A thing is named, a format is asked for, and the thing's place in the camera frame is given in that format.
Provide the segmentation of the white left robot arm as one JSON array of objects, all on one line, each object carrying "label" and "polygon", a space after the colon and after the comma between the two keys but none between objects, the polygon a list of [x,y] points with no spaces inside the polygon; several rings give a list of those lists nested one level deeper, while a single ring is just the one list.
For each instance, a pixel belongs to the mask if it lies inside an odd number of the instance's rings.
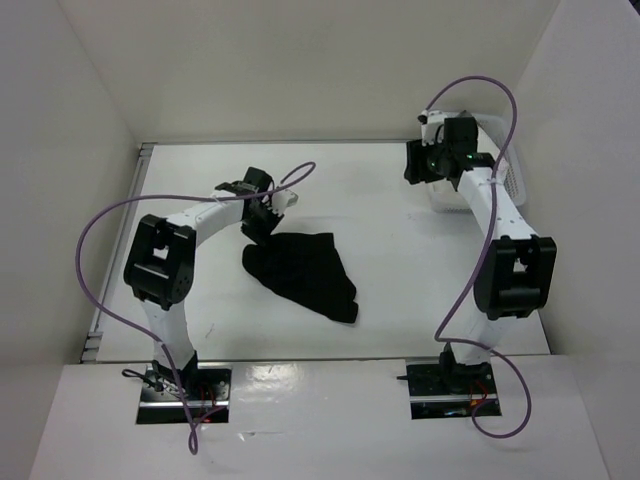
[{"label": "white left robot arm", "polygon": [[238,224],[249,239],[268,239],[298,196],[289,189],[270,191],[272,177],[250,167],[240,181],[222,183],[212,196],[167,217],[148,214],[138,224],[124,268],[131,288],[147,316],[154,340],[152,366],[163,387],[180,400],[199,386],[197,352],[189,338],[185,299],[195,275],[196,250],[228,226]]}]

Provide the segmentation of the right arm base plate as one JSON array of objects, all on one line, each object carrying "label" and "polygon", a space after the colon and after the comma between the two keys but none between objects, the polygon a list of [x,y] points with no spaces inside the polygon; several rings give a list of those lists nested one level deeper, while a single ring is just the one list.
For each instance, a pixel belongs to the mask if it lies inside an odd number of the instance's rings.
[{"label": "right arm base plate", "polygon": [[497,417],[501,407],[492,367],[472,367],[470,373],[453,376],[443,361],[410,361],[396,377],[408,389],[413,420],[469,418],[476,407],[478,417]]}]

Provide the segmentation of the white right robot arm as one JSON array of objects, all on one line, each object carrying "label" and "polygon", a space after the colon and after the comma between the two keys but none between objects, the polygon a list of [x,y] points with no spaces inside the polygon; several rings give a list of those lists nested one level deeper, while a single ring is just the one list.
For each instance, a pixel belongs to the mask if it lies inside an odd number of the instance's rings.
[{"label": "white right robot arm", "polygon": [[448,182],[485,237],[470,289],[482,315],[460,342],[446,341],[439,356],[439,384],[459,394],[488,374],[505,332],[546,304],[557,246],[522,218],[500,178],[499,151],[481,146],[486,136],[473,116],[425,111],[418,121],[421,137],[407,144],[405,179]]}]

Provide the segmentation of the black skirt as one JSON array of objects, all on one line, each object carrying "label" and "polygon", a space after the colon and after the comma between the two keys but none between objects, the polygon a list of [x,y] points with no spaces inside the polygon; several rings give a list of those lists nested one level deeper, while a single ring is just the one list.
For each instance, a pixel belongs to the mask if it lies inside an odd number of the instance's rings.
[{"label": "black skirt", "polygon": [[330,232],[282,232],[242,253],[246,272],[274,294],[341,324],[356,322],[357,289]]}]

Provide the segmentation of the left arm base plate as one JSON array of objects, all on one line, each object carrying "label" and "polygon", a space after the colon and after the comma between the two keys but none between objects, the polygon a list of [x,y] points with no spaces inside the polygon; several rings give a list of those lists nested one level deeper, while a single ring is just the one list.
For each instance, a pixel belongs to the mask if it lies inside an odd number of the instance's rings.
[{"label": "left arm base plate", "polygon": [[[143,373],[125,368],[125,378],[142,382],[136,423],[138,425],[171,425],[187,422],[177,387],[161,378],[150,366]],[[229,421],[231,391],[230,368],[203,368],[195,385],[185,393],[189,411],[204,424]]]}]

